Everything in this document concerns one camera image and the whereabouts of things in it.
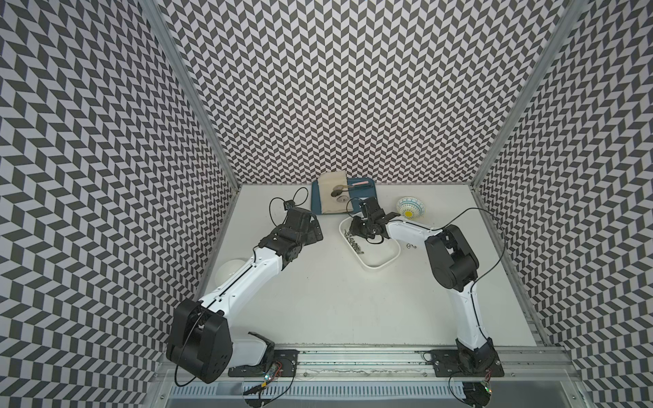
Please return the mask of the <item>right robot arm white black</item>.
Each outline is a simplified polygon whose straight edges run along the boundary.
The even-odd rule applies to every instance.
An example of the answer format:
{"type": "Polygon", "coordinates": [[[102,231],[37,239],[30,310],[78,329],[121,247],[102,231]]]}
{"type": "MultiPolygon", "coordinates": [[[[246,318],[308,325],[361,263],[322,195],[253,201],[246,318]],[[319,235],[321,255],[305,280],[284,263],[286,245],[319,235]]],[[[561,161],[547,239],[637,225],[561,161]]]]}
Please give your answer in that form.
{"type": "Polygon", "coordinates": [[[476,284],[480,262],[461,229],[453,223],[440,228],[385,212],[375,197],[359,204],[350,233],[366,240],[403,241],[426,251],[431,273],[447,290],[457,325],[457,364],[468,375],[486,375],[498,368],[498,353],[481,319],[476,284]]]}

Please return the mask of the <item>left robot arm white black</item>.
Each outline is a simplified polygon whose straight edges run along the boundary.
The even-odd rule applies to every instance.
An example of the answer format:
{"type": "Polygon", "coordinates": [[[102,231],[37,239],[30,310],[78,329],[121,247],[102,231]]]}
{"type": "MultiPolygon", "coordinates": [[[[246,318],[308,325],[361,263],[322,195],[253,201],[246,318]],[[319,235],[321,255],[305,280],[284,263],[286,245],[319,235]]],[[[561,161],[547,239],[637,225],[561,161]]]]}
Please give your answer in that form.
{"type": "Polygon", "coordinates": [[[234,275],[200,299],[187,299],[175,309],[168,360],[206,384],[236,367],[267,372],[274,363],[275,343],[254,331],[233,334],[231,328],[266,283],[280,275],[304,247],[322,240],[313,212],[302,207],[287,209],[284,221],[260,240],[253,256],[234,275]]]}

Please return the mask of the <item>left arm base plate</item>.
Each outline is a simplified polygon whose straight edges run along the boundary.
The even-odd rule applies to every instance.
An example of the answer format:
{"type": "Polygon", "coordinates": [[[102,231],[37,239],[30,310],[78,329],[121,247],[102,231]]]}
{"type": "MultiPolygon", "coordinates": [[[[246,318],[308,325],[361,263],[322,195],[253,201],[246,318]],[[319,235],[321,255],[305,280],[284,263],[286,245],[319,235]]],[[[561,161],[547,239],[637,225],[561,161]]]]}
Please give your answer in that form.
{"type": "Polygon", "coordinates": [[[228,370],[229,377],[263,378],[273,363],[281,364],[280,377],[293,377],[297,371],[299,351],[292,348],[282,348],[268,353],[258,365],[241,365],[228,370]]]}

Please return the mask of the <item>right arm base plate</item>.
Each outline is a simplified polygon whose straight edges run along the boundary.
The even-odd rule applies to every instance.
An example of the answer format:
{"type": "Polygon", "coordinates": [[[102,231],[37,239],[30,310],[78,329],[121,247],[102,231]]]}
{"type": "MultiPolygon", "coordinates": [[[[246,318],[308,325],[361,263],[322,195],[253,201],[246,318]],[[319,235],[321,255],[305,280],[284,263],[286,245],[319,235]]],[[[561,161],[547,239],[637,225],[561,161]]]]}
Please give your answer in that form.
{"type": "Polygon", "coordinates": [[[505,376],[502,362],[494,350],[464,352],[459,350],[430,350],[435,375],[445,377],[500,378],[505,376]]]}

